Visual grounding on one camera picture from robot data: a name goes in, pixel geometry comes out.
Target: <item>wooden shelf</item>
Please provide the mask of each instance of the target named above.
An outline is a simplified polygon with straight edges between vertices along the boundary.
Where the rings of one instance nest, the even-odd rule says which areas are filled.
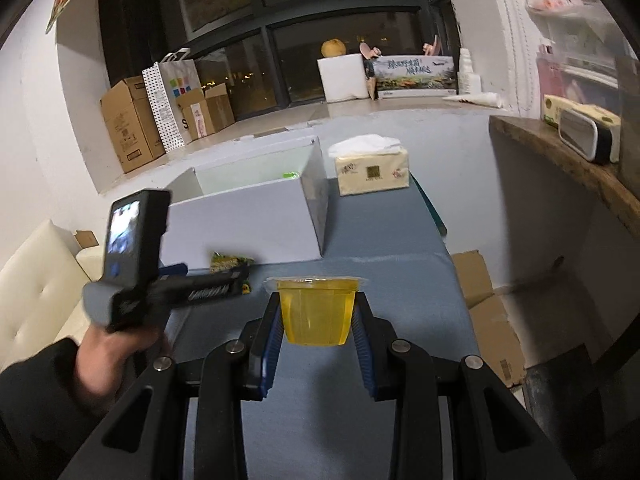
[[[598,166],[586,161],[558,137],[558,130],[537,119],[489,117],[489,132],[503,134],[548,158],[600,201],[640,239],[640,200],[617,178],[615,164]]]

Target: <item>human hand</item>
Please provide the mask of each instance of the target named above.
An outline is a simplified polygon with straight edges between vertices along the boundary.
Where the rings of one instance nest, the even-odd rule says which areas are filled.
[[[122,384],[127,358],[149,348],[159,335],[160,330],[153,326],[108,333],[91,323],[76,354],[74,389],[78,401],[93,412],[106,411]]]

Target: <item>black sleeve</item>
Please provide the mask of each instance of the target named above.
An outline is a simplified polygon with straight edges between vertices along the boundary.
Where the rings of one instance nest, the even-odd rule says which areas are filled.
[[[96,427],[72,394],[77,351],[63,339],[0,374],[0,477],[57,479]]]

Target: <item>open white box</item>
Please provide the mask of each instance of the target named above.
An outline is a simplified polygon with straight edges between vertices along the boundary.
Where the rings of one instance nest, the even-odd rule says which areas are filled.
[[[191,168],[167,186],[173,198],[162,238],[165,265],[206,268],[215,252],[262,264],[322,257],[328,193],[318,138],[274,149]]]

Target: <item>blue tablecloth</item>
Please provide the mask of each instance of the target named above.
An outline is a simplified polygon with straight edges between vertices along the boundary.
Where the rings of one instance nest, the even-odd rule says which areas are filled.
[[[414,184],[340,197],[332,180],[324,257],[252,267],[251,294],[190,313],[175,358],[204,357],[238,337],[264,311],[265,278],[315,274],[367,278],[362,290],[373,313],[434,356],[459,360],[478,353],[455,268]],[[393,401],[373,402],[367,395],[351,335],[345,345],[330,348],[296,346],[285,338],[268,398],[242,404],[249,477],[386,479],[394,410]]]

